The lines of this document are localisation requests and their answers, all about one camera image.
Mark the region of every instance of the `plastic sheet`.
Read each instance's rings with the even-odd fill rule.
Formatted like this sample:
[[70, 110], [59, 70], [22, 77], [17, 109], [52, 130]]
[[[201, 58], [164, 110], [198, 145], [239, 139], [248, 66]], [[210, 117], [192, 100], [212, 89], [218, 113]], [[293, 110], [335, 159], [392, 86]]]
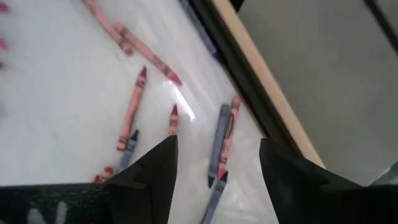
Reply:
[[[116, 141], [135, 79], [148, 81], [134, 121], [132, 162], [167, 135], [178, 104], [179, 158], [169, 223], [199, 223], [222, 103], [236, 94], [177, 0], [96, 1], [179, 75], [174, 85], [135, 51], [127, 57], [80, 1], [9, 1], [0, 17], [0, 185], [90, 182], [118, 164]], [[228, 184], [212, 223], [277, 223], [259, 163], [261, 133], [242, 105]]]

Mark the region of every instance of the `purple crayon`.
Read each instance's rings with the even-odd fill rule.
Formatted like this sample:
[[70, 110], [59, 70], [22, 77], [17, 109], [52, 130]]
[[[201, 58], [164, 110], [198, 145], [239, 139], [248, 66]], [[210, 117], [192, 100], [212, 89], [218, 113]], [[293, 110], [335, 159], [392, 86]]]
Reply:
[[125, 168], [129, 167], [131, 156], [134, 153], [134, 150], [136, 149], [136, 146], [137, 146], [138, 134], [139, 134], [139, 131], [136, 130], [134, 132], [134, 134], [131, 136], [131, 138], [127, 144], [127, 149], [123, 152], [123, 156], [122, 156], [122, 159], [120, 160], [117, 173], [120, 173]]
[[208, 171], [208, 185], [209, 188], [213, 185], [213, 181], [217, 176], [218, 172], [218, 161], [220, 160], [221, 150], [223, 149], [223, 143], [225, 138], [226, 128], [228, 127], [229, 121], [229, 105], [223, 104], [220, 108], [220, 116], [218, 117], [217, 130], [213, 143], [213, 152], [211, 154], [209, 171]]

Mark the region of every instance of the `red crayon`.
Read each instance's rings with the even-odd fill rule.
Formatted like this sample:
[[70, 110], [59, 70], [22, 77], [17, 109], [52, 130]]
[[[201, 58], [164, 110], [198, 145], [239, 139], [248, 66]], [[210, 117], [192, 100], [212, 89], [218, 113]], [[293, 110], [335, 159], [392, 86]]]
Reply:
[[105, 16], [99, 7], [95, 6], [93, 0], [82, 0], [88, 7], [95, 19], [104, 27], [110, 36], [119, 44], [126, 55], [132, 55], [132, 44], [126, 40], [115, 28], [114, 24]]
[[115, 24], [116, 30], [127, 40], [129, 40], [133, 46], [157, 69], [159, 69], [167, 78], [173, 82], [182, 85], [181, 80], [173, 70], [166, 65], [157, 55], [155, 55], [146, 44], [144, 44], [138, 37], [132, 34], [126, 27], [120, 23]]
[[0, 39], [0, 49], [7, 49], [7, 44], [4, 40]]
[[0, 12], [9, 12], [9, 11], [10, 11], [10, 9], [6, 5], [6, 3], [0, 2]]
[[107, 181], [110, 179], [114, 174], [113, 168], [112, 167], [105, 167], [104, 171], [102, 172], [101, 175], [95, 175], [94, 177], [94, 184], [102, 184], [103, 182]]
[[129, 108], [127, 109], [127, 113], [124, 117], [123, 128], [122, 130], [120, 130], [119, 133], [119, 141], [116, 146], [116, 149], [118, 151], [126, 150], [126, 145], [130, 139], [131, 124], [138, 110], [139, 103], [141, 102], [141, 96], [142, 92], [144, 91], [146, 81], [147, 68], [144, 66], [141, 70], [140, 75], [137, 78], [136, 87], [132, 92]]
[[223, 149], [220, 154], [220, 161], [218, 163], [218, 178], [222, 178], [226, 171], [226, 161], [228, 160], [229, 148], [232, 143], [232, 136], [234, 134], [234, 128], [236, 123], [236, 118], [238, 117], [239, 106], [241, 104], [241, 99], [239, 96], [234, 96], [231, 104], [231, 114], [229, 116], [228, 127], [225, 132]]
[[174, 104], [169, 122], [169, 135], [177, 134], [177, 126], [178, 126], [178, 110], [177, 110], [177, 105]]

